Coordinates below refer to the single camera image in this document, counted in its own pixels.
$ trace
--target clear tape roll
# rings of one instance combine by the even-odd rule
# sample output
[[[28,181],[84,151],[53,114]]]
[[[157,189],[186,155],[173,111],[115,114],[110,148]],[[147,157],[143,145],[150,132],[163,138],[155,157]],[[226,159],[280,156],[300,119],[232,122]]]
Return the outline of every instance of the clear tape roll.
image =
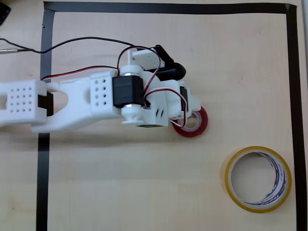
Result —
[[[231,182],[231,174],[235,163],[244,155],[256,153],[266,158],[276,173],[273,189],[262,200],[256,202],[245,202],[239,198]],[[231,199],[241,208],[253,213],[267,213],[275,210],[287,199],[292,185],[290,168],[285,160],[272,149],[252,146],[238,151],[228,161],[225,170],[225,186]]]

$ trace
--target black tape line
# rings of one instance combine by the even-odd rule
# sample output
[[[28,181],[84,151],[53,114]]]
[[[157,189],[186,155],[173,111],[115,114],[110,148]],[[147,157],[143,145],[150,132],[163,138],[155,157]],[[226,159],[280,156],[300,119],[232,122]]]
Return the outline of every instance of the black tape line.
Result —
[[[46,96],[38,95],[38,107],[47,110],[47,116],[53,115],[53,94],[47,92]]]
[[[54,19],[54,12],[45,10],[43,16],[42,41],[41,41],[42,50],[45,50],[52,46],[53,19]],[[41,54],[40,57],[40,79],[48,75],[51,75],[51,51],[45,54]],[[52,96],[48,94],[46,98],[51,103]],[[38,136],[39,137],[38,137],[36,230],[47,231],[50,135],[49,133],[47,133],[47,134],[39,134]]]
[[[284,3],[239,4],[163,4],[118,2],[44,2],[45,28],[42,32],[42,50],[51,47],[52,24],[55,12],[89,13],[168,13],[168,14],[235,14],[235,13],[281,13],[286,14],[290,103],[293,136],[296,194],[296,228],[307,230],[307,182],[303,134],[301,86],[297,38],[296,6]],[[41,78],[51,74],[51,52],[41,56]],[[37,230],[47,230],[49,134],[38,137],[38,194]]]
[[[47,1],[44,6],[45,9],[55,12],[172,14],[286,13],[285,4],[283,3],[169,4]]]
[[[307,230],[307,179],[303,132],[302,96],[299,73],[296,6],[288,5],[287,38],[291,121],[295,171],[296,226]]]

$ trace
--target wooden table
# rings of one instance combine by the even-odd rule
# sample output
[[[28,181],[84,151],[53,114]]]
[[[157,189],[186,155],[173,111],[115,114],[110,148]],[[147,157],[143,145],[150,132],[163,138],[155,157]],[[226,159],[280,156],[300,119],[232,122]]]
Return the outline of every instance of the wooden table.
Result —
[[[288,51],[288,33],[296,27],[287,28],[286,15],[281,13],[56,12],[53,28],[42,28],[43,1],[3,2],[12,12],[0,27],[0,36],[36,50],[41,48],[42,30],[52,31],[53,45],[83,36],[161,44],[186,68],[184,81],[201,99],[209,125],[203,136],[192,140],[179,136],[172,126],[133,128],[120,120],[52,133],[49,139],[38,139],[30,125],[0,128],[0,230],[291,231],[296,225],[305,226],[307,165],[300,161],[302,123],[295,119],[301,116],[295,114],[301,91],[307,140],[307,74],[299,0],[266,1],[297,6],[298,55],[292,57],[288,55],[297,49]],[[5,48],[10,46],[1,41],[0,49]],[[115,65],[124,48],[96,40],[69,43],[52,51],[51,73]],[[48,64],[42,63],[41,68],[40,59],[32,52],[0,55],[1,81],[39,79],[48,72]],[[296,59],[301,82],[297,89],[298,75],[290,66]],[[292,87],[290,69],[295,79]],[[67,102],[60,93],[54,94],[54,100],[55,112]],[[241,209],[221,186],[220,168],[227,156],[252,145],[277,151],[292,172],[288,199],[267,214]],[[246,158],[234,172],[234,185],[242,197],[254,199],[271,189],[271,176],[272,169],[262,158]],[[295,194],[301,207],[295,206]]]

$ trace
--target tape roll core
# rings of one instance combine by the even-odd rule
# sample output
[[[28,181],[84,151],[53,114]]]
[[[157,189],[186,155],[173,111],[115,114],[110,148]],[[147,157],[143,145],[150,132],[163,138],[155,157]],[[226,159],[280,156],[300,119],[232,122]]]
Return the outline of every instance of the tape roll core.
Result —
[[[198,120],[197,124],[193,128],[179,128],[175,124],[173,125],[174,130],[183,137],[194,138],[200,136],[204,133],[208,124],[208,117],[205,109],[201,106],[201,110],[197,112],[192,112]],[[183,121],[181,119],[175,120],[178,124],[182,125]]]
[[[231,174],[235,163],[244,155],[256,153],[266,158],[276,173],[273,189],[262,200],[256,202],[245,202],[235,193],[232,182]],[[278,208],[288,197],[292,178],[290,168],[285,160],[272,149],[252,146],[238,151],[227,163],[225,171],[225,185],[227,192],[231,199],[241,208],[253,213],[267,213]]]

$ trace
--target robotic arm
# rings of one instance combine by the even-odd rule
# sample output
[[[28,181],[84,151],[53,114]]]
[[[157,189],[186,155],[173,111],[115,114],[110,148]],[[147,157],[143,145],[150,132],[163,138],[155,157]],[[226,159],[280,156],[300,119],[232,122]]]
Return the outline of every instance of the robotic arm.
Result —
[[[201,110],[200,100],[191,95],[185,82],[168,79],[170,72],[182,78],[179,73],[183,71],[170,68],[176,65],[168,57],[167,66],[163,59],[160,62],[163,71],[153,77],[152,71],[158,67],[156,54],[131,49],[128,65],[121,67],[120,75],[117,70],[109,70],[53,83],[41,80],[1,82],[0,97],[7,97],[7,107],[0,110],[0,126],[31,124],[33,132],[49,133],[123,117],[122,123],[132,126],[168,126],[171,120],[174,126],[184,128],[182,119],[185,122],[192,113]],[[52,93],[57,91],[67,95],[68,103],[52,115],[49,111],[53,108]]]

